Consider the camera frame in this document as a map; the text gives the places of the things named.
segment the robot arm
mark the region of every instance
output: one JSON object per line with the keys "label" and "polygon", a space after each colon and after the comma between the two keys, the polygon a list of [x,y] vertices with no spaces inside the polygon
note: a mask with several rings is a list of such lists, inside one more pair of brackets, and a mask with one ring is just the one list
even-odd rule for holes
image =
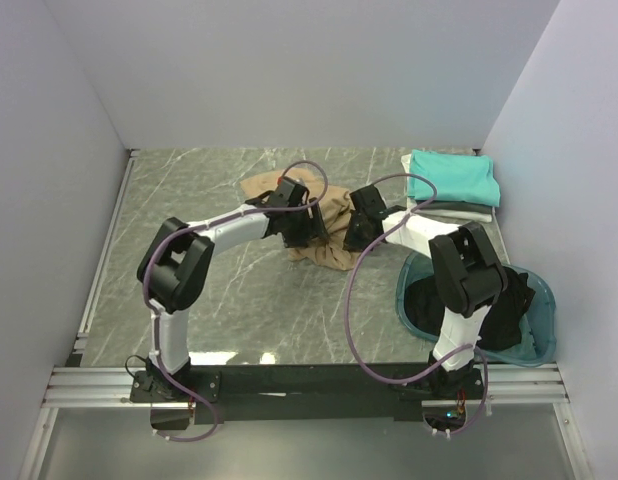
{"label": "robot arm", "polygon": [[[396,227],[405,216],[396,207],[387,208],[374,185],[352,192],[351,198],[356,211],[345,238],[349,250],[363,250],[383,232]],[[507,276],[484,228],[476,222],[458,226],[412,215],[386,241],[432,260],[438,293],[445,304],[433,361],[462,345],[475,347],[491,305],[507,288]],[[447,372],[466,370],[471,368],[473,358],[473,350],[464,350],[442,366]]]}
{"label": "robot arm", "polygon": [[[160,355],[168,373],[178,372],[189,362],[189,307],[204,288],[214,256],[242,243],[278,233],[282,234],[287,247],[306,247],[312,238],[326,237],[317,205],[303,211],[264,211],[306,205],[308,193],[309,190],[301,183],[282,177],[275,191],[264,192],[224,215],[189,224],[170,218],[162,224],[138,267],[137,278],[140,282],[144,280],[152,255],[169,235],[188,227],[214,224],[216,220],[234,217],[201,233],[191,232],[173,240],[152,268],[149,296],[159,312]],[[254,209],[264,212],[253,212]],[[151,338],[149,358],[154,365],[158,365],[155,335]]]}

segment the tan cloth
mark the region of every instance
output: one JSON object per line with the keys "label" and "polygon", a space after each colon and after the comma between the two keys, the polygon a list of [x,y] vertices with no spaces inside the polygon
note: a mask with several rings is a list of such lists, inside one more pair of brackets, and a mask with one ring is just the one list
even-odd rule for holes
{"label": "tan cloth", "polygon": [[[267,190],[275,190],[282,170],[267,172],[240,182],[245,195],[253,198]],[[302,180],[309,189],[309,197],[317,197],[322,192],[324,184],[309,170],[292,168],[287,176],[294,180]],[[359,253],[347,252],[343,248],[345,234],[349,226],[353,204],[349,198],[349,190],[329,185],[327,193],[320,200],[320,211],[329,233],[329,240],[314,239],[307,248],[290,248],[291,260],[308,258],[316,265],[334,268],[336,270],[351,270],[358,259]]]}

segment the white wall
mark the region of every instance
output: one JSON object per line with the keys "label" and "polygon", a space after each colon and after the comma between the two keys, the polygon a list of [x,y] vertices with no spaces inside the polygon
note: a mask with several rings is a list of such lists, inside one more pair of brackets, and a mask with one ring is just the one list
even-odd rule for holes
{"label": "white wall", "polygon": [[41,0],[0,0],[0,479],[71,351],[124,166]]}
{"label": "white wall", "polygon": [[481,147],[558,0],[46,0],[128,147]]}
{"label": "white wall", "polygon": [[514,263],[558,304],[596,478],[618,479],[618,0],[562,0],[489,134]]}

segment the marble floor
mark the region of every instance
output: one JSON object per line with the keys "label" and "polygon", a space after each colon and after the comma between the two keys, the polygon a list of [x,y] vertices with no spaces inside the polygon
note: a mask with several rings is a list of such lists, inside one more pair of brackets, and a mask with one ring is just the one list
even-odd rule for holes
{"label": "marble floor", "polygon": [[[133,157],[124,201],[89,315],[82,366],[121,366],[149,350],[149,312],[136,269],[160,224],[176,216],[204,220],[244,201],[240,180],[295,160],[310,159],[330,183],[356,189],[402,171],[407,148],[141,150]],[[455,150],[454,153],[472,153]],[[387,204],[405,204],[401,179],[380,186]],[[485,224],[503,260],[497,224]],[[424,361],[432,345],[413,337],[394,304],[400,268],[409,254],[383,245],[365,261],[352,295],[352,329],[369,362]],[[278,237],[238,246],[213,259],[205,289],[191,309],[194,363],[351,362],[343,330],[348,272],[291,262]]]}

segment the purple cable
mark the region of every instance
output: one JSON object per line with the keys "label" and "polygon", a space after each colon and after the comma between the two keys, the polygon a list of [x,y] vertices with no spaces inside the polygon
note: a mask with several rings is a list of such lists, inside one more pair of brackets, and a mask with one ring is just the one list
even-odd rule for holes
{"label": "purple cable", "polygon": [[204,398],[201,395],[197,394],[193,390],[188,389],[187,387],[182,385],[180,382],[175,380],[169,374],[169,372],[167,371],[167,368],[165,367],[164,362],[162,361],[162,357],[160,356],[160,315],[161,315],[161,312],[160,312],[160,309],[158,309],[158,307],[156,307],[155,305],[153,305],[151,303],[151,297],[149,296],[149,279],[151,278],[151,273],[153,272],[153,268],[154,268],[156,262],[158,261],[158,259],[162,256],[162,254],[167,249],[167,246],[173,240],[175,240],[178,237],[181,237],[182,235],[187,235],[187,234],[192,233],[192,232],[201,232],[201,231],[204,231],[204,230],[208,230],[209,228],[217,227],[218,225],[222,225],[224,223],[230,222],[231,220],[235,220],[237,218],[240,218],[240,217],[246,216],[246,215],[254,215],[256,213],[267,213],[267,212],[273,212],[273,211],[276,211],[276,212],[300,212],[302,210],[307,210],[307,209],[313,207],[314,205],[317,205],[320,202],[320,200],[322,200],[324,198],[324,196],[327,194],[327,188],[329,187],[329,181],[327,179],[327,174],[326,174],[326,172],[323,170],[323,168],[320,165],[318,165],[317,163],[312,162],[310,160],[300,160],[300,161],[292,163],[287,168],[285,168],[283,170],[281,176],[285,176],[287,174],[287,172],[289,172],[289,170],[291,170],[293,167],[295,167],[297,165],[303,165],[303,164],[311,165],[315,169],[317,169],[320,172],[320,174],[322,175],[322,178],[324,180],[324,188],[322,189],[322,192],[312,202],[309,202],[308,204],[302,205],[300,207],[254,208],[254,209],[251,209],[251,210],[246,210],[244,212],[234,213],[232,215],[228,215],[226,217],[219,218],[217,220],[214,220],[213,222],[209,222],[208,224],[198,225],[196,227],[183,228],[182,230],[178,230],[178,231],[172,233],[171,235],[167,236],[167,238],[165,238],[160,243],[160,245],[158,245],[158,248],[156,248],[155,252],[153,253],[153,255],[151,256],[151,258],[149,260],[149,263],[147,265],[147,270],[145,271],[145,275],[144,275],[144,277],[142,279],[142,295],[143,295],[143,298],[144,298],[145,305],[147,305],[147,307],[149,307],[149,309],[154,314],[153,315],[153,327],[154,327],[153,333],[154,333],[154,344],[156,346],[156,359],[157,359],[157,362],[158,362],[158,368],[160,369],[160,372],[163,374],[163,376],[167,379],[167,381],[169,383],[171,383],[174,387],[176,387],[181,392],[186,393],[187,395],[192,397],[194,400],[202,403],[205,407],[207,407],[211,411],[211,415],[213,416],[213,425],[211,426],[211,428],[209,430],[207,430],[205,433],[203,433],[201,435],[197,435],[195,437],[172,437],[170,435],[167,435],[165,432],[161,432],[161,431],[156,432],[158,435],[160,435],[161,437],[165,438],[166,440],[170,440],[172,442],[197,442],[198,440],[203,440],[203,439],[208,438],[211,435],[213,435],[213,433],[218,428],[218,425],[220,423],[220,419],[219,419],[219,416],[218,416],[218,411],[211,404],[211,402],[209,402],[209,400],[207,400],[206,398]]}
{"label": "purple cable", "polygon": [[369,252],[371,252],[376,246],[378,246],[380,244],[380,242],[382,242],[385,238],[387,238],[393,232],[395,232],[396,230],[401,228],[403,225],[405,225],[405,223],[407,223],[407,221],[409,220],[409,217],[411,215],[413,215],[418,210],[420,210],[423,207],[425,207],[425,206],[429,205],[430,203],[432,203],[436,199],[436,197],[438,195],[438,190],[436,189],[436,186],[433,183],[431,183],[426,178],[421,177],[420,175],[415,175],[413,173],[394,173],[392,175],[386,175],[386,176],[381,177],[378,180],[374,181],[372,183],[372,185],[375,185],[377,183],[383,182],[385,180],[389,180],[391,178],[396,178],[396,177],[411,177],[411,178],[418,179],[418,180],[426,183],[427,185],[429,185],[431,187],[431,189],[433,190],[433,194],[427,200],[425,200],[422,203],[419,203],[418,205],[413,207],[411,210],[409,210],[409,212],[404,216],[404,218],[400,222],[398,222],[398,224],[395,227],[390,228],[385,233],[380,235],[373,242],[371,242],[367,246],[367,248],[365,248],[363,250],[363,252],[360,254],[360,257],[358,257],[358,260],[356,261],[355,266],[353,267],[353,271],[351,272],[351,275],[349,276],[349,282],[347,284],[347,291],[346,291],[347,293],[345,295],[345,307],[344,307],[345,335],[347,337],[347,343],[349,344],[349,349],[351,350],[351,353],[353,354],[354,358],[356,359],[356,362],[358,362],[358,365],[360,365],[360,368],[362,368],[365,371],[365,373],[367,373],[370,377],[374,378],[375,380],[378,380],[379,382],[387,383],[387,384],[390,384],[390,385],[402,385],[402,384],[405,384],[405,383],[412,383],[412,382],[420,381],[424,377],[426,377],[427,375],[432,373],[434,370],[436,370],[438,367],[440,367],[444,362],[446,362],[451,357],[456,355],[457,353],[459,353],[459,352],[461,352],[463,350],[467,350],[467,349],[473,348],[473,346],[469,345],[469,344],[461,345],[460,347],[455,348],[451,352],[449,352],[446,355],[444,355],[440,360],[438,360],[437,362],[433,363],[432,365],[427,367],[422,372],[420,372],[420,373],[418,373],[418,374],[416,374],[416,375],[414,375],[412,377],[407,377],[407,378],[402,378],[402,379],[383,377],[382,375],[374,372],[371,368],[369,368],[369,366],[367,366],[367,364],[365,364],[364,360],[360,356],[360,353],[358,353],[358,350],[356,350],[356,345],[354,344],[353,337],[351,335],[351,324],[350,324],[350,321],[349,321],[349,306],[350,306],[350,303],[351,303],[351,292],[353,290],[353,282],[354,282],[354,280],[356,278],[356,275],[358,274],[358,270],[360,269],[360,266],[362,265],[362,261],[369,254]]}

